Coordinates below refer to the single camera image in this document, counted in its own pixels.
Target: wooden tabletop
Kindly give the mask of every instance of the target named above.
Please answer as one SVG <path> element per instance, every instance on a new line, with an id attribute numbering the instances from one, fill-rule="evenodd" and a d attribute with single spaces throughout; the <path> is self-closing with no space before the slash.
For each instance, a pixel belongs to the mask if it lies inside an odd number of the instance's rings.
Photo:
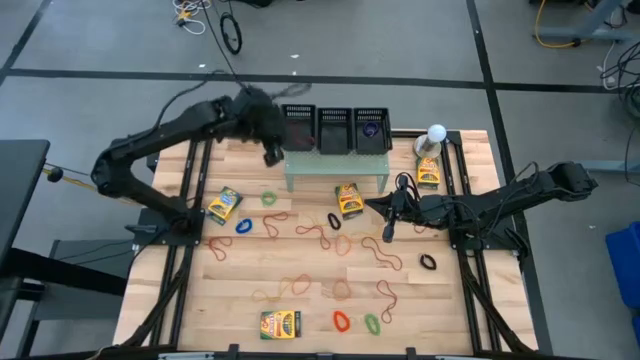
<path id="1" fill-rule="evenodd" d="M 487 133 L 462 131 L 461 134 L 473 193 L 498 187 Z M 385 194 L 395 189 L 393 179 L 399 172 L 415 173 L 412 143 L 413 139 L 394 139 L 389 153 L 391 176 Z M 156 189 L 167 195 L 179 193 L 187 149 L 188 143 L 183 143 L 160 154 L 153 182 Z M 454 178 L 458 180 L 455 154 L 453 149 L 449 150 Z M 261 145 L 237 141 L 223 141 L 213 147 L 203 203 L 209 204 L 223 186 L 233 188 L 245 199 L 226 226 L 206 220 L 203 241 L 195 251 L 191 268 L 179 349 L 226 351 L 229 344 L 237 343 L 241 351 L 260 352 L 403 354 L 406 347 L 415 347 L 418 354 L 471 354 L 458 260 L 449 247 L 446 231 L 426 230 L 418 234 L 412 225 L 397 224 L 393 243 L 385 244 L 380 240 L 384 221 L 367 207 L 359 217 L 343 221 L 339 231 L 324 226 L 331 246 L 324 250 L 317 231 L 299 235 L 296 227 L 325 225 L 328 213 L 338 213 L 336 185 L 356 182 L 364 198 L 379 197 L 376 178 L 298 177 L 295 191 L 288 193 L 284 165 L 266 168 L 262 153 Z M 195 191 L 196 174 L 194 171 L 189 196 Z M 459 183 L 456 188 L 461 193 Z M 270 207 L 264 207 L 260 201 L 260 195 L 267 190 L 278 196 Z M 438 190 L 421 189 L 420 192 L 422 195 L 445 194 L 446 188 L 441 184 Z M 279 230 L 277 239 L 271 239 L 263 225 L 263 216 L 283 211 L 288 213 L 287 220 L 269 221 Z M 244 218 L 253 220 L 253 230 L 239 236 L 235 225 Z M 398 256 L 402 268 L 396 271 L 388 263 L 376 260 L 372 250 L 361 245 L 365 234 L 372 234 L 383 252 Z M 346 235 L 351 242 L 338 235 Z M 226 252 L 224 261 L 218 261 L 210 250 L 208 238 L 211 236 L 233 237 L 229 247 L 218 243 Z M 114 344 L 128 338 L 155 304 L 166 253 L 164 246 L 149 246 L 137 258 Z M 420 253 L 435 258 L 436 271 L 420 266 Z M 181 254 L 179 252 L 177 259 L 182 258 Z M 517 259 L 507 251 L 486 251 L 485 257 L 497 309 L 525 344 L 537 348 Z M 395 258 L 390 260 L 399 267 Z M 257 301 L 264 295 L 254 294 L 256 290 L 274 297 L 283 278 L 296 278 L 301 274 L 311 278 L 306 292 L 295 295 L 289 287 L 279 301 Z M 350 287 L 348 299 L 342 299 L 348 294 L 344 284 L 337 285 L 333 291 L 339 279 L 346 280 Z M 380 336 L 373 336 L 366 328 L 364 315 L 372 313 L 380 317 L 392 302 L 376 290 L 380 280 L 389 282 L 398 300 L 391 310 L 392 322 L 381 323 Z M 295 290 L 301 292 L 306 286 L 305 281 L 297 282 Z M 489 348 L 484 312 L 477 301 L 476 307 L 483 344 Z M 170 304 L 162 334 L 164 343 L 168 341 L 167 329 L 173 309 Z M 303 336 L 295 340 L 260 340 L 260 313 L 269 310 L 301 311 Z M 348 332 L 336 330 L 335 310 L 351 318 Z"/>

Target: white lamp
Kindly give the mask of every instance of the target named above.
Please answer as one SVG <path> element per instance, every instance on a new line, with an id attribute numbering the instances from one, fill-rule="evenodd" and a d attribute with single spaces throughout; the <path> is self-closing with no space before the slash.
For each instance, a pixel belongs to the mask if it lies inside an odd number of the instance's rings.
<path id="1" fill-rule="evenodd" d="M 420 135 L 413 143 L 413 150 L 421 158 L 436 158 L 440 155 L 440 143 L 447 137 L 447 129 L 440 124 L 431 125 L 426 135 Z"/>

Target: yellow cable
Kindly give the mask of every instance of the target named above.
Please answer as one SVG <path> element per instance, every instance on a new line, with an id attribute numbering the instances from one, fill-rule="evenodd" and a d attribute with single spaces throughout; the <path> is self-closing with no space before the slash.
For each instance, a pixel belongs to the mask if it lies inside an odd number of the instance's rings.
<path id="1" fill-rule="evenodd" d="M 575 42 L 570 42 L 570 43 L 566 43 L 566 44 L 546 44 L 544 42 L 542 42 L 542 40 L 540 40 L 540 36 L 538 35 L 538 25 L 540 23 L 540 15 L 542 14 L 542 8 L 544 8 L 544 4 L 547 2 L 547 0 L 542 0 L 542 2 L 540 3 L 540 8 L 538 9 L 538 15 L 536 16 L 536 24 L 534 26 L 534 35 L 536 36 L 536 40 L 538 41 L 538 44 L 549 48 L 549 49 L 564 49 L 564 48 L 568 48 L 568 47 L 573 47 L 576 45 Z"/>
<path id="2" fill-rule="evenodd" d="M 42 172 L 44 174 L 46 174 L 46 175 L 51 174 L 51 170 L 49 170 L 49 169 L 42 169 Z M 75 185 L 75 186 L 79 186 L 81 188 L 85 188 L 87 190 L 91 190 L 91 191 L 96 192 L 96 193 L 98 192 L 98 190 L 94 186 L 91 186 L 91 185 L 89 185 L 89 184 L 87 184 L 85 182 L 82 182 L 82 181 L 78 180 L 78 179 L 74 179 L 74 178 L 70 178 L 70 177 L 67 177 L 67 176 L 63 176 L 62 180 L 68 182 L 69 184 L 72 184 L 72 185 Z M 127 200 L 127 199 L 117 199 L 117 200 L 119 202 L 123 203 L 123 204 L 138 205 L 139 206 L 138 203 L 136 203 L 134 201 L 131 201 L 131 200 Z"/>

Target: table leg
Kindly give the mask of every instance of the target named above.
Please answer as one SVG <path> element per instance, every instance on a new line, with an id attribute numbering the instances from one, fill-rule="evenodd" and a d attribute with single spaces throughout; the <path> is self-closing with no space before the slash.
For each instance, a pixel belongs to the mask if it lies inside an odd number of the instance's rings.
<path id="1" fill-rule="evenodd" d="M 284 175 L 285 179 L 287 179 L 287 191 L 293 192 L 293 175 Z"/>
<path id="2" fill-rule="evenodd" d="M 387 179 L 389 175 L 378 175 L 378 194 L 384 192 L 384 187 L 387 185 Z"/>

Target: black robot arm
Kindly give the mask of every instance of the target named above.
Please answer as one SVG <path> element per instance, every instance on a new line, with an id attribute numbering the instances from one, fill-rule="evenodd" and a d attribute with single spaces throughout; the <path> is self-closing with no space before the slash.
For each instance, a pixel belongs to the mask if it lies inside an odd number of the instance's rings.
<path id="1" fill-rule="evenodd" d="M 174 223 L 188 217 L 185 200 L 168 197 L 138 180 L 131 172 L 135 160 L 185 140 L 233 138 L 262 142 L 265 163 L 273 166 L 283 158 L 284 133 L 284 118 L 272 97 L 261 89 L 244 87 L 234 99 L 223 96 L 197 103 L 157 128 L 114 140 L 96 160 L 91 179 L 100 194 L 130 198 Z"/>
<path id="2" fill-rule="evenodd" d="M 439 230 L 454 229 L 470 235 L 491 232 L 503 218 L 551 199 L 577 201 L 587 198 L 598 184 L 580 164 L 557 163 L 545 171 L 481 195 L 427 195 L 420 197 L 413 179 L 400 174 L 398 189 L 365 203 L 387 221 L 383 240 L 391 242 L 396 221 Z"/>

